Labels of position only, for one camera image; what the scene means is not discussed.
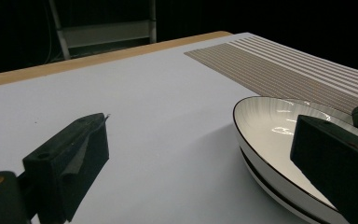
placemat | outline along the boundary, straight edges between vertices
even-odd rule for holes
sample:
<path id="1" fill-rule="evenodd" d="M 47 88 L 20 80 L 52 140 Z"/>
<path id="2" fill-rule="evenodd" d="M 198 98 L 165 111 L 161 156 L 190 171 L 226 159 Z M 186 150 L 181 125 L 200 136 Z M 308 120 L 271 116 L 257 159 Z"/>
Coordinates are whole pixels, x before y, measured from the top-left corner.
<path id="1" fill-rule="evenodd" d="M 262 96 L 312 101 L 349 114 L 358 106 L 358 70 L 260 36 L 185 55 Z"/>

white table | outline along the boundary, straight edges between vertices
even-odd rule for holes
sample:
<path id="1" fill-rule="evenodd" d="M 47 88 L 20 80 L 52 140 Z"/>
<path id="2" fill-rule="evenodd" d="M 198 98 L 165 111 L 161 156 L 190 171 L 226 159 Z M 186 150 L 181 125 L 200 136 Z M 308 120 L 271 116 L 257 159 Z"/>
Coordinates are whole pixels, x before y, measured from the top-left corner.
<path id="1" fill-rule="evenodd" d="M 0 171 L 103 112 L 110 160 L 73 223 L 305 223 L 246 170 L 232 110 L 256 94 L 184 54 L 249 35 L 0 85 Z"/>

dark background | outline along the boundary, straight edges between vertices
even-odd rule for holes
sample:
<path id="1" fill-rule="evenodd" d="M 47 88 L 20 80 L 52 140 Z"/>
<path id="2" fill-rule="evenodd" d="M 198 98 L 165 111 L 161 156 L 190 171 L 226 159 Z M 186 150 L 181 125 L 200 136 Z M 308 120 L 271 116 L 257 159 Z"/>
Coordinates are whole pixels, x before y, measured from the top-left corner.
<path id="1" fill-rule="evenodd" d="M 144 0 L 56 0 L 62 26 L 135 21 Z M 358 69 L 358 2 L 157 0 L 158 42 L 250 32 Z M 0 72 L 62 59 L 47 0 L 0 0 Z"/>

plate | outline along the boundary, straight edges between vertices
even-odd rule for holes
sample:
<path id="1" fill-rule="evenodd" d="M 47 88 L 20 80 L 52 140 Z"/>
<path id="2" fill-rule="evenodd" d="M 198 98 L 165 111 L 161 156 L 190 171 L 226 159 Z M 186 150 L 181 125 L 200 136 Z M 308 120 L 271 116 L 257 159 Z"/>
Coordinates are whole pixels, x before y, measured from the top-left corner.
<path id="1" fill-rule="evenodd" d="M 280 204 L 308 222 L 348 223 L 290 160 L 298 115 L 329 120 L 358 135 L 358 129 L 329 114 L 336 115 L 331 107 L 318 108 L 270 97 L 245 98 L 233 112 L 237 139 L 257 183 Z"/>

table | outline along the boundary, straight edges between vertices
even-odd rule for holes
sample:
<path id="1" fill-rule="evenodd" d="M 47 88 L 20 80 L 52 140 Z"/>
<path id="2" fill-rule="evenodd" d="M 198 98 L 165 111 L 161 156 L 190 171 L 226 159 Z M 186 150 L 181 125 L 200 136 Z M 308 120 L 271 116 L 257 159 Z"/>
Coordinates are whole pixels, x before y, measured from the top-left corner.
<path id="1" fill-rule="evenodd" d="M 110 160 L 73 223 L 305 223 L 246 170 L 232 110 L 257 95 L 184 53 L 199 35 L 0 74 L 0 170 L 73 120 L 111 114 Z"/>

